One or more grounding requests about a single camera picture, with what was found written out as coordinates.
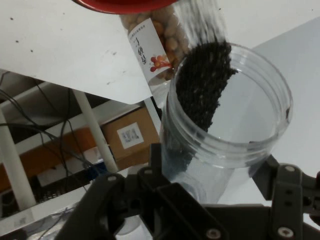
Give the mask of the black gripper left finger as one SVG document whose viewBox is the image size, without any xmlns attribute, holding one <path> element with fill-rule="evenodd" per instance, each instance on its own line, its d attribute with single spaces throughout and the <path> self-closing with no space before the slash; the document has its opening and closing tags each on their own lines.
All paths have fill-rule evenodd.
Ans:
<svg viewBox="0 0 320 240">
<path fill-rule="evenodd" d="M 113 240 L 125 219 L 139 216 L 155 240 L 226 240 L 228 231 L 180 184 L 162 174 L 161 145 L 137 173 L 94 180 L 62 229 L 59 240 Z"/>
</svg>

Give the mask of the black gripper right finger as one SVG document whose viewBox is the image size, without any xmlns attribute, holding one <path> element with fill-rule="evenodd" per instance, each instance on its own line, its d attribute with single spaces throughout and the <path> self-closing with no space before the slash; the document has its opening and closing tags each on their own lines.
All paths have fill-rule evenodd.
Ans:
<svg viewBox="0 0 320 240">
<path fill-rule="evenodd" d="M 271 201 L 268 235 L 271 240 L 318 240 L 320 231 L 304 222 L 309 215 L 320 223 L 320 176 L 280 164 L 272 155 L 252 177 L 265 200 Z"/>
</svg>

